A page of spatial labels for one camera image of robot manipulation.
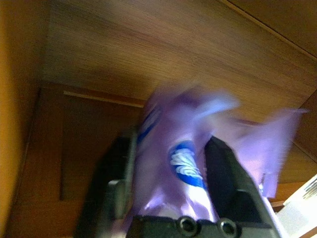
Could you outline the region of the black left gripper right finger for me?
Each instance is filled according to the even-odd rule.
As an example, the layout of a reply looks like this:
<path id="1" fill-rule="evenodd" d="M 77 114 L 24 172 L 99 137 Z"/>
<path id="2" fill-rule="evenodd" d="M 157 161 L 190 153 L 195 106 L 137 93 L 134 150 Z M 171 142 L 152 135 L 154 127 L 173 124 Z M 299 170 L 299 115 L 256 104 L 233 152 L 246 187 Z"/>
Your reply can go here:
<path id="1" fill-rule="evenodd" d="M 232 149 L 212 137 L 205 157 L 208 191 L 219 220 L 204 222 L 204 237 L 281 238 L 257 186 Z"/>

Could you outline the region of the purple plastic snack bag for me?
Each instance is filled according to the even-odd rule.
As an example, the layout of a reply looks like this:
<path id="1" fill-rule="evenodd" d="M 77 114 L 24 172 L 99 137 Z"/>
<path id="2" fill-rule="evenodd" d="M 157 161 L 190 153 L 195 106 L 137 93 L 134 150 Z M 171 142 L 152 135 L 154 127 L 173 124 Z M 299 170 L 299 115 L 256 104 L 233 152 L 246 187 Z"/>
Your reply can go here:
<path id="1" fill-rule="evenodd" d="M 275 196 L 281 169 L 303 110 L 284 109 L 256 124 L 228 115 L 238 101 L 226 93 L 157 90 L 139 127 L 133 177 L 133 215 L 216 221 L 218 192 L 209 192 L 204 151 L 216 137 L 234 152 L 264 199 Z"/>

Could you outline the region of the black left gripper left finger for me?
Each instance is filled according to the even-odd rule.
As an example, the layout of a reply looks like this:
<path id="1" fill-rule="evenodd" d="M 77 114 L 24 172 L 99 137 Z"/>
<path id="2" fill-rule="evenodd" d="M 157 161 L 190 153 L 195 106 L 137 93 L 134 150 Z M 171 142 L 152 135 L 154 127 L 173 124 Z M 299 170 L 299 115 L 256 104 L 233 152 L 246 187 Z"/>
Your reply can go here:
<path id="1" fill-rule="evenodd" d="M 74 238 L 110 238 L 127 212 L 131 195 L 137 133 L 120 134 L 97 162 Z"/>

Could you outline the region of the ribbed translucent cabinet door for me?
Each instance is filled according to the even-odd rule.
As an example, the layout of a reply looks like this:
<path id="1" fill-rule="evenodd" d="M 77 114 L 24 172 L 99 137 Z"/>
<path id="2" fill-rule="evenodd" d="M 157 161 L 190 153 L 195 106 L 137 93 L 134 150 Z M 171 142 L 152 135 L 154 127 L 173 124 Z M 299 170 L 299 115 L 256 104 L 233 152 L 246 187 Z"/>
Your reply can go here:
<path id="1" fill-rule="evenodd" d="M 283 203 L 276 216 L 288 238 L 317 238 L 317 174 Z"/>

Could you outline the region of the wooden cabinet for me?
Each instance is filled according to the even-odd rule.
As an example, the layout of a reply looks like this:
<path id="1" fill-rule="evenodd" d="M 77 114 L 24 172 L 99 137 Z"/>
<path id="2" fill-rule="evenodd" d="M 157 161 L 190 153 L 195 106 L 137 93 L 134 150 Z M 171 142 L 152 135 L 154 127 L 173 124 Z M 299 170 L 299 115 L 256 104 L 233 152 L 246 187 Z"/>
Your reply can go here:
<path id="1" fill-rule="evenodd" d="M 311 98 L 317 59 L 226 0 L 0 0 L 0 238 L 71 237 L 118 133 L 193 85 L 262 122 Z"/>

